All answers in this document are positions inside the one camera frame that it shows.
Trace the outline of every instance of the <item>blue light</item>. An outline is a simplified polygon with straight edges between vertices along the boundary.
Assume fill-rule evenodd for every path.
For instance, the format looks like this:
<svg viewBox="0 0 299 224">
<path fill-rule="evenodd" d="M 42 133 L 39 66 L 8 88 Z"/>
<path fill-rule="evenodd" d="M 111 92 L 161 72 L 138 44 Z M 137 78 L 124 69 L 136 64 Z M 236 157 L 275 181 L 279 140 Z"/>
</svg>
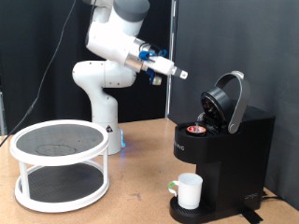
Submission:
<svg viewBox="0 0 299 224">
<path fill-rule="evenodd" d="M 123 129 L 121 129 L 121 147 L 125 147 L 125 143 L 123 142 Z"/>
</svg>

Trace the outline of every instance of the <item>black backdrop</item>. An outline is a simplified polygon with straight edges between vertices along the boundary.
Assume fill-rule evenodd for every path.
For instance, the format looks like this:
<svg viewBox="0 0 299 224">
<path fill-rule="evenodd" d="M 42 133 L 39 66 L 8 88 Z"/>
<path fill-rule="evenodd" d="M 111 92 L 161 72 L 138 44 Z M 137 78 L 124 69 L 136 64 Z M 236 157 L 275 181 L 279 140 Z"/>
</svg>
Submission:
<svg viewBox="0 0 299 224">
<path fill-rule="evenodd" d="M 56 49 L 73 2 L 0 2 L 0 73 L 8 131 L 21 120 L 36 98 L 40 80 Z M 171 0 L 149 2 L 149 14 L 138 37 L 168 49 Z M 77 0 L 40 98 L 19 129 L 51 119 L 91 120 L 90 101 L 72 78 L 77 62 L 100 60 L 85 48 L 91 8 Z M 106 89 L 119 102 L 119 122 L 164 117 L 167 78 L 163 76 L 160 87 L 151 86 L 149 78 L 142 72 L 132 87 Z"/>
<path fill-rule="evenodd" d="M 195 121 L 200 95 L 233 70 L 249 81 L 249 105 L 274 114 L 265 186 L 299 209 L 299 1 L 179 0 L 169 118 Z M 228 85 L 235 98 L 237 83 Z"/>
</svg>

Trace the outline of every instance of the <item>mug handle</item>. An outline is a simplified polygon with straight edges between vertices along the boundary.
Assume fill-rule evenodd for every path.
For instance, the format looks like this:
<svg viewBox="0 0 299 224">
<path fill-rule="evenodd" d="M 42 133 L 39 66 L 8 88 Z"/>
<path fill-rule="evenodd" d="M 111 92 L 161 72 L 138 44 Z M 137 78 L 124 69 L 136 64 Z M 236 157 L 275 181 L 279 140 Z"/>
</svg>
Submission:
<svg viewBox="0 0 299 224">
<path fill-rule="evenodd" d="M 178 181 L 177 180 L 173 180 L 173 181 L 169 182 L 169 184 L 168 184 L 168 190 L 169 190 L 170 193 L 174 193 L 176 195 L 176 197 L 177 197 L 177 192 L 174 189 L 172 189 L 172 187 L 174 185 L 178 186 Z"/>
</svg>

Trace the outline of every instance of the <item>wooden table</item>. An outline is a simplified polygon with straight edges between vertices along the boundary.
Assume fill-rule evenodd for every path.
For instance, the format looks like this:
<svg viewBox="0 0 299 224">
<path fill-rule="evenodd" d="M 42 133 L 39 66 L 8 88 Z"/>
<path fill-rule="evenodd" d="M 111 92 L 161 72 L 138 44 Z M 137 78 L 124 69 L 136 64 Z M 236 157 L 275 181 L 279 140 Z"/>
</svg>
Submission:
<svg viewBox="0 0 299 224">
<path fill-rule="evenodd" d="M 154 119 L 122 123 L 120 127 L 126 148 L 109 156 L 110 187 L 106 195 L 85 208 L 61 214 L 30 211 L 16 202 L 14 189 L 20 170 L 7 141 L 0 148 L 0 223 L 177 223 L 169 215 L 173 194 L 167 184 L 181 173 L 194 173 L 195 165 L 179 161 L 173 154 L 176 124 Z M 94 160 L 102 163 L 102 156 Z M 283 201 L 267 200 L 256 212 L 264 219 L 263 224 L 299 223 L 298 211 Z M 249 224 L 242 216 L 210 223 Z"/>
</svg>

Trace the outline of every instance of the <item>coffee machine handle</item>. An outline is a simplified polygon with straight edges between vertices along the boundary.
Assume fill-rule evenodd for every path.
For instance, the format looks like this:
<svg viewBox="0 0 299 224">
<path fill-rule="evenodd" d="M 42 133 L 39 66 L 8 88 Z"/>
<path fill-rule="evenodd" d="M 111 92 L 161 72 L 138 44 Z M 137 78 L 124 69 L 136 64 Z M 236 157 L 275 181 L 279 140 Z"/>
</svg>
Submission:
<svg viewBox="0 0 299 224">
<path fill-rule="evenodd" d="M 215 84 L 215 87 L 223 89 L 224 86 L 233 78 L 238 79 L 238 82 L 240 84 L 240 95 L 237 100 L 231 121 L 228 125 L 229 133 L 235 133 L 238 130 L 250 98 L 249 83 L 244 78 L 244 74 L 239 71 L 233 71 L 231 73 L 223 75 L 220 79 L 218 79 L 218 81 Z"/>
</svg>

